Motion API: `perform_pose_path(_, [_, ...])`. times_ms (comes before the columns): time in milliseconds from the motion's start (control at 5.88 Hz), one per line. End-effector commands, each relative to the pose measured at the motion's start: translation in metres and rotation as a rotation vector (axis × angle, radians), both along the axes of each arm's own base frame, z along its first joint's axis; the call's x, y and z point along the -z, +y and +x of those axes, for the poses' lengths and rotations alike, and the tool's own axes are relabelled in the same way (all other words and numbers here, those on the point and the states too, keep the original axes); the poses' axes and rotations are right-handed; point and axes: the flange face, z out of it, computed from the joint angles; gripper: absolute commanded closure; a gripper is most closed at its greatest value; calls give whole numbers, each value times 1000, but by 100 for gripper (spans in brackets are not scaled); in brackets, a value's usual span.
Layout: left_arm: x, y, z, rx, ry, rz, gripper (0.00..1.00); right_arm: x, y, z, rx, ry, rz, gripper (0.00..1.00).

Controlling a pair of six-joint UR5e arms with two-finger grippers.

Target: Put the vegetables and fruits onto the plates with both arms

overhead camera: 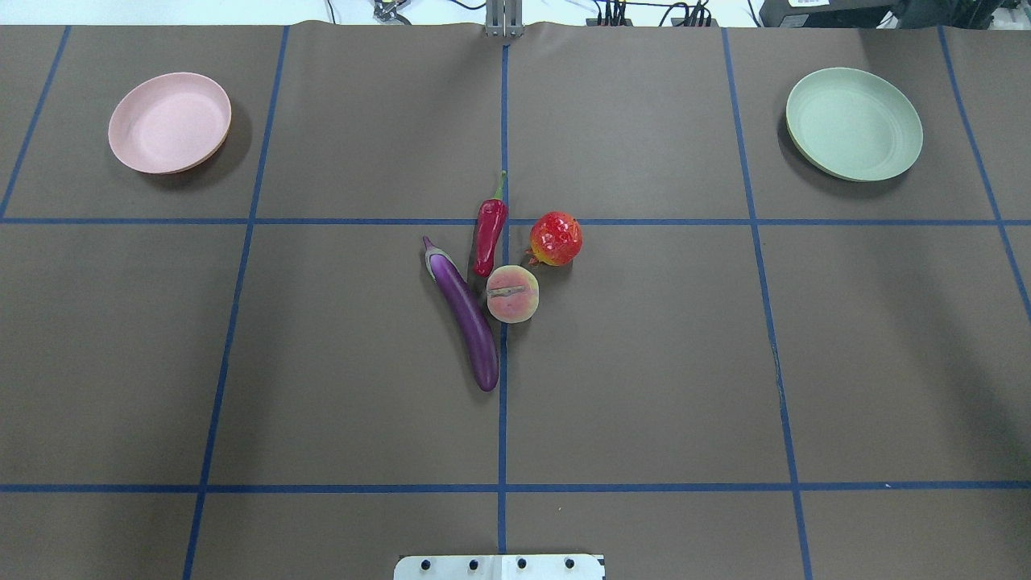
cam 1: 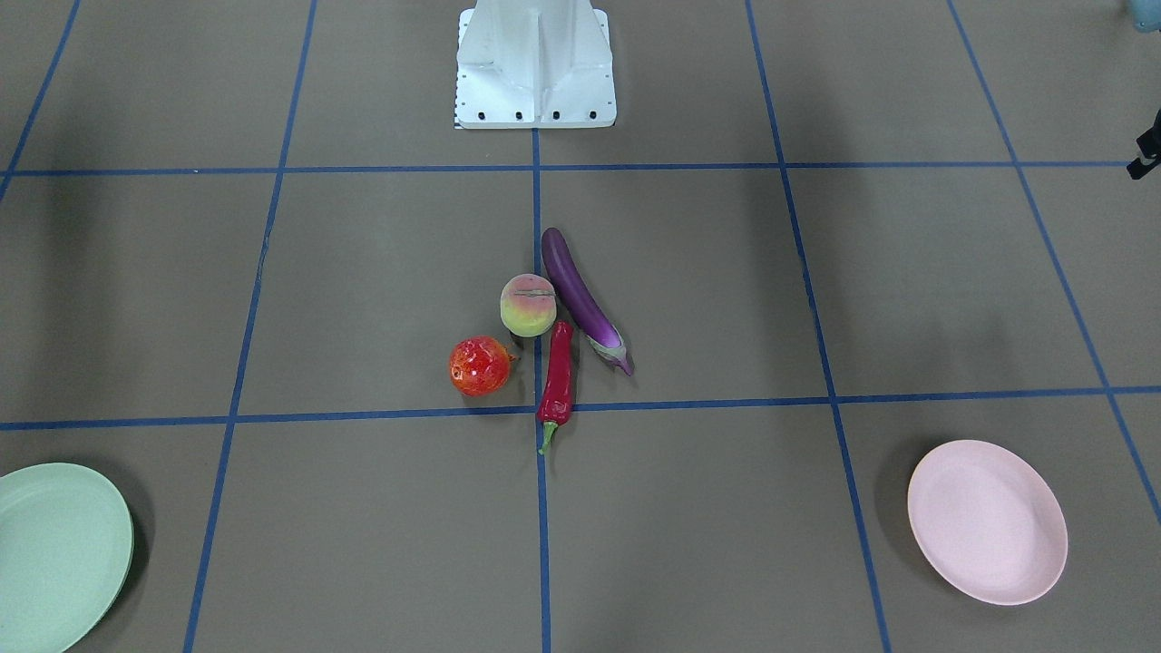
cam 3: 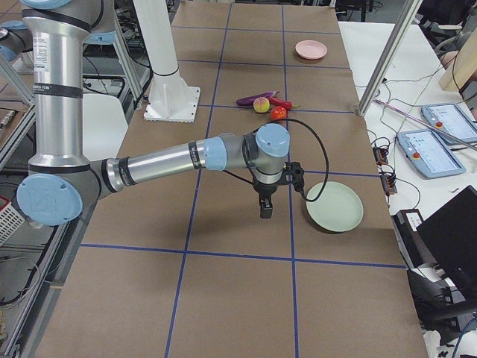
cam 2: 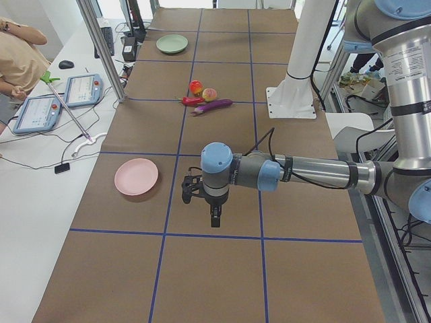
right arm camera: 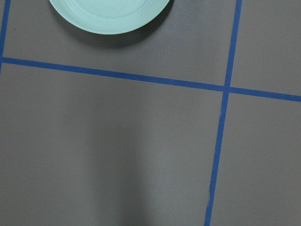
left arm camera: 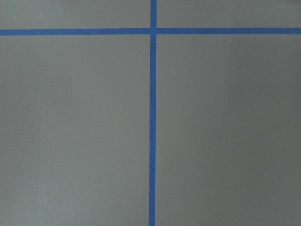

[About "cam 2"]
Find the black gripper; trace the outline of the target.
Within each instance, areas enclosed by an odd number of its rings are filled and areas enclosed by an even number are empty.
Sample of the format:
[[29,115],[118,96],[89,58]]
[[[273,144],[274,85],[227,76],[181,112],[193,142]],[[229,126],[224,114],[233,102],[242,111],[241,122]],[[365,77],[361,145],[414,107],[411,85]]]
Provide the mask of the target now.
[[210,214],[211,216],[211,227],[220,227],[221,223],[221,214],[222,214],[222,205],[228,200],[229,193],[226,192],[220,196],[213,196],[205,193],[205,201],[210,206]]

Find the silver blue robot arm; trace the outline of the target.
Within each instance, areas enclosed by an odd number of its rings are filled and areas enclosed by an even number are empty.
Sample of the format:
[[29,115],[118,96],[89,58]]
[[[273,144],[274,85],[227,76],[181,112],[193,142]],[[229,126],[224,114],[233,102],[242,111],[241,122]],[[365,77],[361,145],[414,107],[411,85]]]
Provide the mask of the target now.
[[341,126],[340,116],[329,113],[336,148],[370,151],[395,137],[398,158],[354,163],[257,150],[237,154],[223,143],[210,143],[201,153],[197,187],[209,203],[212,227],[220,226],[230,185],[273,191],[289,181],[357,188],[430,221],[430,2],[353,1],[347,7],[345,44],[352,51],[373,48],[383,58],[393,128],[373,137]]

